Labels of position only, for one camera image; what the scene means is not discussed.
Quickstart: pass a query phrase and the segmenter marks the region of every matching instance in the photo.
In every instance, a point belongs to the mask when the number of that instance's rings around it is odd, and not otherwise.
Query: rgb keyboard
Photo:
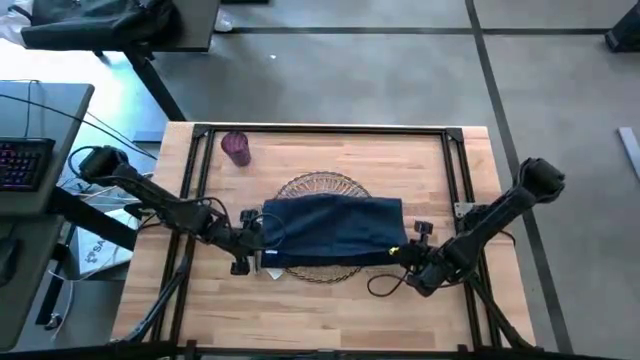
[[[0,191],[37,191],[55,141],[0,137]]]

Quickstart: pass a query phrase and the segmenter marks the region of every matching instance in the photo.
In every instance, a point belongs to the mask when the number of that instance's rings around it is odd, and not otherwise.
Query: wicker placemat
[[[313,172],[299,176],[284,185],[276,199],[296,198],[313,194],[338,194],[354,197],[371,197],[371,194],[355,180],[329,171]],[[347,280],[360,271],[358,266],[299,266],[285,271],[307,282],[334,284]]]

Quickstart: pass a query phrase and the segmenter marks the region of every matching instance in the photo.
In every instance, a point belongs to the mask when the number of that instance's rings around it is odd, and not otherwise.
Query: table leg
[[[151,93],[151,96],[156,99],[162,111],[167,115],[169,121],[187,121],[187,118],[182,114],[171,93],[167,87],[164,86],[162,79],[153,68],[153,65],[148,59],[149,56],[133,49],[125,49],[124,54],[127,56],[127,59],[129,59],[129,62],[131,62],[133,70],[138,74],[142,83]]]
[[[117,246],[133,251],[136,231],[85,203],[65,190],[56,187],[51,193],[49,211],[60,214],[72,224],[111,241]]]
[[[51,259],[56,261],[56,267],[53,270],[54,274],[60,274],[62,270],[63,263],[69,257],[69,245],[71,244],[71,240],[73,239],[73,233],[76,231],[76,227],[71,225],[69,232],[67,233],[67,238],[64,244],[56,244],[54,248],[53,254],[51,255]],[[53,318],[59,316],[54,314],[53,310],[56,307],[56,303],[58,302],[58,296],[60,295],[60,290],[62,289],[63,281],[55,276],[51,277],[49,281],[49,287],[47,288],[47,292],[44,295],[44,299],[42,300],[42,305],[40,306],[40,311],[38,312],[38,317],[36,318],[36,325],[45,325],[46,330],[52,330],[59,325],[59,322],[56,324],[52,322]]]

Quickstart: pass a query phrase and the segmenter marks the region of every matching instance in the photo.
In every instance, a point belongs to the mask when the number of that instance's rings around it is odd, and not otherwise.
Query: wooden table
[[[176,195],[193,126],[168,125],[156,166],[154,181]],[[501,190],[487,129],[464,127],[463,134],[476,201],[489,203]],[[373,196],[402,198],[410,238],[417,237],[415,220],[434,223],[430,238],[433,244],[442,244],[454,234],[439,139],[420,135],[247,133],[253,160],[248,167],[237,168],[220,150],[223,135],[215,134],[206,195],[226,204],[234,226],[239,226],[241,210],[273,198],[292,178],[330,170],[358,181]],[[195,196],[196,184],[192,181],[190,197]],[[113,337],[131,331],[156,300],[169,234],[166,229],[150,228],[138,237]],[[487,245],[486,255],[497,303],[523,337],[533,343],[513,243],[498,236]],[[195,339],[198,347],[402,351],[450,351],[458,344],[471,345],[462,286],[438,290],[426,299],[414,289],[401,286],[387,298],[375,298],[367,292],[366,281],[372,274],[389,271],[389,267],[367,268],[347,281],[319,285],[287,274],[274,281],[264,271],[231,276],[231,260],[215,246],[196,244],[181,344]],[[391,270],[401,273],[398,268]],[[380,280],[376,289],[390,288],[395,281],[388,280]],[[163,339],[168,338],[171,306]],[[478,308],[483,340],[488,344],[486,316],[482,305]]]

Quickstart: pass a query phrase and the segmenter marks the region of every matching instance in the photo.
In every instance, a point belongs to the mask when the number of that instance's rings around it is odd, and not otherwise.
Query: purple cup
[[[240,131],[231,131],[222,138],[222,150],[236,166],[247,166],[251,162],[249,139]]]

